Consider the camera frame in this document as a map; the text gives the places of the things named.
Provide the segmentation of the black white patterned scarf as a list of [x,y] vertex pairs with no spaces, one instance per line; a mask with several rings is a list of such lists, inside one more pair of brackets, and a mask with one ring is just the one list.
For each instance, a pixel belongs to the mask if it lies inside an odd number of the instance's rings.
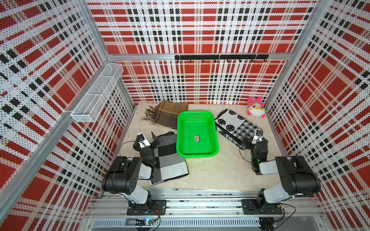
[[226,109],[217,116],[215,126],[222,136],[242,150],[245,150],[244,146],[242,146],[244,135],[249,134],[253,136],[256,129],[261,129],[231,109]]

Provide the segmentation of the grey black checkered scarf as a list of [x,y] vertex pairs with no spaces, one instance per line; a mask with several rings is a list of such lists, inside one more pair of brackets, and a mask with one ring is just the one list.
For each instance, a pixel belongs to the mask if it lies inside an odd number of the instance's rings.
[[157,185],[189,175],[188,166],[176,151],[177,135],[170,131],[158,136],[159,145],[154,150],[156,164],[149,185]]

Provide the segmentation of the brown fringed scarf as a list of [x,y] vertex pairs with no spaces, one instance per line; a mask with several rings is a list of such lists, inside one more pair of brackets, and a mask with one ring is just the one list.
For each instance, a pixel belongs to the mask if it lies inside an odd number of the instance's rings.
[[149,106],[145,110],[145,116],[142,117],[142,120],[171,129],[177,129],[177,118],[179,114],[187,110],[187,103],[162,101],[157,106]]

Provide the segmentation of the green plastic basket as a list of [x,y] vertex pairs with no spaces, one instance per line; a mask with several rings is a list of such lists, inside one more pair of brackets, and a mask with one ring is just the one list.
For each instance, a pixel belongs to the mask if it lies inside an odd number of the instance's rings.
[[185,111],[177,118],[176,151],[183,158],[213,157],[219,152],[214,115],[209,111]]

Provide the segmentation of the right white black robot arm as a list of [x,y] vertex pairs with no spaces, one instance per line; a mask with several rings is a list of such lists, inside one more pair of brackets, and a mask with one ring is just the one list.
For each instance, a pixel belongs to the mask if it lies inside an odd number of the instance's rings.
[[280,179],[277,185],[259,191],[255,204],[259,213],[280,214],[281,202],[320,192],[320,181],[303,157],[281,156],[268,161],[268,140],[262,135],[262,130],[256,130],[253,138],[245,136],[242,140],[251,152],[252,171],[256,175],[279,175]]

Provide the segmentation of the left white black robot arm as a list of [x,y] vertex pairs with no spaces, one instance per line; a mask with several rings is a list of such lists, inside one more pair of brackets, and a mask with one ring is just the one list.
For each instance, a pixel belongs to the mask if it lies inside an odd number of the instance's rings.
[[139,180],[152,180],[156,158],[155,148],[160,144],[158,138],[152,135],[149,141],[140,133],[133,144],[133,149],[139,152],[139,157],[118,156],[111,164],[102,180],[102,190],[118,194],[129,202],[132,209],[144,210],[148,214],[153,208],[151,193],[137,184]]

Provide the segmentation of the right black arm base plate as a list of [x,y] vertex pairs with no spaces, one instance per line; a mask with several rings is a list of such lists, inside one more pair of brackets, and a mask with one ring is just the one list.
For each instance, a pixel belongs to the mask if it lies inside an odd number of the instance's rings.
[[262,203],[258,205],[256,199],[242,199],[244,215],[282,215],[280,204]]

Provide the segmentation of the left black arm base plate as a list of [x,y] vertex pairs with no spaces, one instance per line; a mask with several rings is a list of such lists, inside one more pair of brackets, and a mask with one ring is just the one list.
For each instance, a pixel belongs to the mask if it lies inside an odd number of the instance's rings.
[[138,204],[129,202],[126,215],[128,216],[141,216],[141,215],[165,215],[166,213],[166,200],[151,200],[145,204]]

